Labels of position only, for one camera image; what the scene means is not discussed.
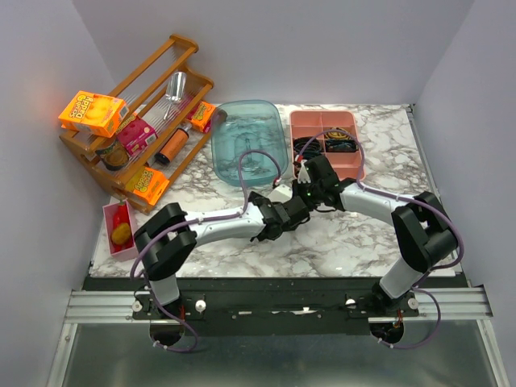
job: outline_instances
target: teal container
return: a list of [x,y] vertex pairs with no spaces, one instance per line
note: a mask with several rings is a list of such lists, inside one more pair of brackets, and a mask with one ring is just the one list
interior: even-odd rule
[[[212,116],[211,130],[214,170],[227,184],[240,186],[238,161],[248,150],[269,153],[280,165],[281,174],[289,165],[280,114],[270,102],[224,103]],[[277,168],[267,156],[252,153],[242,160],[242,176],[248,187],[270,184],[277,176]]]

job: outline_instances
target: orange snack box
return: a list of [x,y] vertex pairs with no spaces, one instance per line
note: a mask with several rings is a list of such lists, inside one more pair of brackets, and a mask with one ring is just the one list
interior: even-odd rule
[[80,91],[59,115],[59,120],[64,129],[111,137],[128,111],[120,98]]
[[160,171],[142,167],[126,184],[126,190],[154,206],[167,188],[168,183],[169,180]]
[[215,106],[208,102],[201,101],[186,116],[186,120],[192,124],[192,128],[201,133],[207,133],[210,130],[208,123],[210,117],[215,111]]

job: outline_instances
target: pink small tray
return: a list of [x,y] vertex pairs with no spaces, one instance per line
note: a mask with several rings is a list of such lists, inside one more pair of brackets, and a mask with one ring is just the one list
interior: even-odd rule
[[[292,160],[295,157],[293,153],[293,141],[300,137],[308,137],[317,135],[321,131],[330,130],[332,127],[340,127],[350,134],[354,135],[359,141],[356,131],[356,121],[353,113],[346,110],[296,110],[290,113],[290,151],[292,152]],[[322,140],[324,147],[324,135],[318,137]],[[360,152],[328,152],[322,150],[324,156],[330,161],[331,166],[339,176],[340,180],[347,177],[356,179],[362,155]]]
[[[123,201],[127,204],[127,212],[129,213],[129,226],[131,226],[132,235],[138,230],[138,225],[136,224],[135,211],[132,209],[131,205],[127,202],[127,200]],[[136,249],[136,244],[134,237],[132,236],[132,248],[126,248],[121,252],[114,252],[114,245],[111,242],[111,232],[113,231],[113,216],[116,214],[116,210],[119,204],[108,204],[104,206],[102,210],[104,211],[104,223],[106,224],[107,230],[107,243],[110,246],[110,254],[113,258],[119,261],[132,260],[138,256],[138,250]]]

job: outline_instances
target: wooden spice rack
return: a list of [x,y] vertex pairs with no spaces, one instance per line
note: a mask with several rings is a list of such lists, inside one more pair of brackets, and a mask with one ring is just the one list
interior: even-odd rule
[[[140,118],[154,127],[158,137],[144,151],[131,157],[123,169],[116,172],[107,170],[100,157],[95,153],[95,150],[102,148],[107,138],[77,131],[66,131],[60,135],[64,144],[107,193],[119,199],[127,199],[134,208],[145,214],[148,214],[154,206],[127,190],[126,184],[142,166],[152,160],[154,154],[166,144],[186,115],[213,88],[214,83],[211,79],[192,71],[186,64],[188,58],[197,50],[198,46],[194,41],[179,35],[171,35],[156,52],[151,54],[145,62],[108,94],[121,98],[127,103],[129,106],[127,117],[137,111]],[[163,116],[169,105],[164,99],[166,85],[170,76],[176,71],[183,71],[187,74],[185,96],[181,103],[171,110],[165,121]],[[200,137],[195,147],[169,177],[169,183],[164,192],[181,175],[209,138],[210,133]]]

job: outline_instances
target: gray wall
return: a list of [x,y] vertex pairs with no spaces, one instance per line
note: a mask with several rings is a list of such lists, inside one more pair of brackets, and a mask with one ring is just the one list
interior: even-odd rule
[[516,384],[516,3],[476,0],[416,109],[445,206],[466,243],[464,270],[484,283]]
[[116,81],[171,33],[212,102],[415,102],[472,0],[73,0]]
[[113,80],[69,0],[2,2],[0,52],[0,375],[37,387],[107,201],[59,141],[56,117],[79,89]]

